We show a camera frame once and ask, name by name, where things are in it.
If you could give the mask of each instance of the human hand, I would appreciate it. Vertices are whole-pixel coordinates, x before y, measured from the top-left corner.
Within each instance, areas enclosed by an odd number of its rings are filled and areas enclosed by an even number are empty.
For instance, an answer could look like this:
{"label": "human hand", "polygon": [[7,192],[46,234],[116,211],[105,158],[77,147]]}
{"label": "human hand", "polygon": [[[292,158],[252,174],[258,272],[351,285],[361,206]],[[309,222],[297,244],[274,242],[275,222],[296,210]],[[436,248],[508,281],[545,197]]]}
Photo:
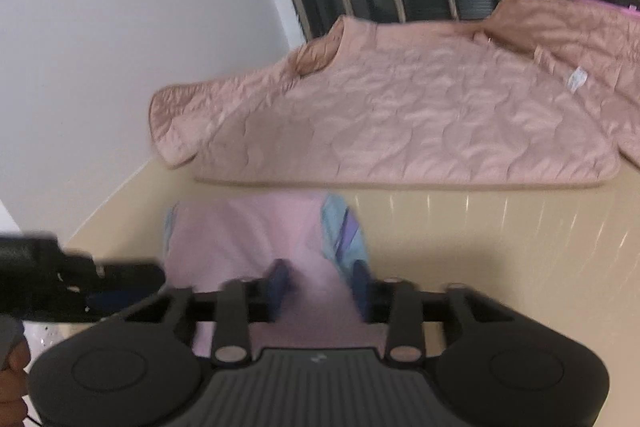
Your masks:
{"label": "human hand", "polygon": [[14,347],[7,362],[8,367],[0,371],[0,427],[22,427],[22,421],[27,418],[27,405],[22,400],[27,394],[24,368],[31,362],[26,340]]}

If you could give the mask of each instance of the black cable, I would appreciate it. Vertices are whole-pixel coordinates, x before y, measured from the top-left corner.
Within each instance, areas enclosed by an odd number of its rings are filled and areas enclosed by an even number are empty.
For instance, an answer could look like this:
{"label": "black cable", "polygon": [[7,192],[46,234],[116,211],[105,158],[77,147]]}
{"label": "black cable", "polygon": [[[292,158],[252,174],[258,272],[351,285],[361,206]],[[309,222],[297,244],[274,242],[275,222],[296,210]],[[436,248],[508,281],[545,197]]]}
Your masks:
{"label": "black cable", "polygon": [[31,416],[27,415],[27,420],[30,420],[32,423],[36,424],[38,427],[44,427],[42,423],[37,420],[34,420]]}

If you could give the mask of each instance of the folded clothing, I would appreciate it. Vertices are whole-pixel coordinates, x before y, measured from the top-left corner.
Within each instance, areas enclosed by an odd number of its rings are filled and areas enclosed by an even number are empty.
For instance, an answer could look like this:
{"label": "folded clothing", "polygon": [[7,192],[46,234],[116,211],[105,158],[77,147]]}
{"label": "folded clothing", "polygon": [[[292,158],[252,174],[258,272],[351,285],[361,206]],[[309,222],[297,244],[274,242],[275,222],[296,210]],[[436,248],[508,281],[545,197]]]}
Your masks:
{"label": "folded clothing", "polygon": [[640,18],[636,12],[573,0],[504,0],[482,24],[557,81],[640,166]]}
{"label": "folded clothing", "polygon": [[[168,214],[167,284],[216,291],[231,279],[262,277],[276,259],[292,266],[293,290],[275,323],[250,326],[263,347],[377,347],[385,327],[366,325],[347,281],[367,261],[358,222],[335,194],[282,191],[245,198],[180,202]],[[196,355],[209,356],[214,325],[198,325]]]}
{"label": "folded clothing", "polygon": [[269,68],[157,92],[156,149],[168,165],[193,159],[198,179],[235,184],[611,179],[618,152],[580,102],[531,60],[474,41],[485,26],[504,29],[499,13],[482,23],[343,17]]}
{"label": "folded clothing", "polygon": [[629,4],[628,6],[619,6],[617,4],[613,4],[607,1],[602,0],[574,0],[576,2],[583,2],[585,4],[591,4],[594,6],[600,6],[603,8],[609,8],[610,10],[616,10],[617,12],[622,13],[622,15],[627,15],[629,17],[636,17],[640,19],[640,11],[635,6]]}

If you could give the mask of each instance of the beige table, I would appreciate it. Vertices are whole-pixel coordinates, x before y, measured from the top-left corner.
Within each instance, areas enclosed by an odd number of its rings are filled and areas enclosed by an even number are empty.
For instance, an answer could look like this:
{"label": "beige table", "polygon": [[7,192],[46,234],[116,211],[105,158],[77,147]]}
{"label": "beige table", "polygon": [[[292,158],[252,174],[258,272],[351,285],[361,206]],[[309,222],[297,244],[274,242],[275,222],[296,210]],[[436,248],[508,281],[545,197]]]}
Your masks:
{"label": "beige table", "polygon": [[[98,259],[153,257],[175,201],[257,190],[199,184],[188,168],[151,162],[68,246]],[[430,290],[467,283],[585,343],[612,380],[598,427],[640,425],[640,173],[633,167],[589,189],[339,192],[357,211],[378,275]]]}

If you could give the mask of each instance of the clothing tag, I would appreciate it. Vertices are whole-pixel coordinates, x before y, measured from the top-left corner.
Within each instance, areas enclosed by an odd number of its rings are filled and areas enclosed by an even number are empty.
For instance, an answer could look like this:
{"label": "clothing tag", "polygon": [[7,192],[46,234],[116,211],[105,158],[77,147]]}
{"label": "clothing tag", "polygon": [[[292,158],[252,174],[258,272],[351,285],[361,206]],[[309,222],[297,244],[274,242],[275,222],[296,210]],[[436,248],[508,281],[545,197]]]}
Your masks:
{"label": "clothing tag", "polygon": [[571,91],[571,94],[574,94],[579,87],[582,87],[584,83],[587,81],[587,77],[589,73],[587,73],[582,68],[578,68],[571,74],[569,80],[566,81],[566,87]]}

